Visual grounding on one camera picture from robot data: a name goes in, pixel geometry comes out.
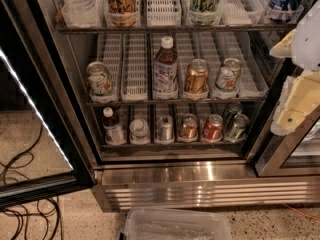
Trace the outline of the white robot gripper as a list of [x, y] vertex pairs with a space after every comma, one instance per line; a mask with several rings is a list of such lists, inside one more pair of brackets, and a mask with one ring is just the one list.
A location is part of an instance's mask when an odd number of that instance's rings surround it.
[[304, 70], [298, 77], [288, 76], [283, 84], [279, 104], [270, 130], [278, 136], [293, 133], [320, 105], [320, 0], [269, 54], [275, 58], [290, 58]]

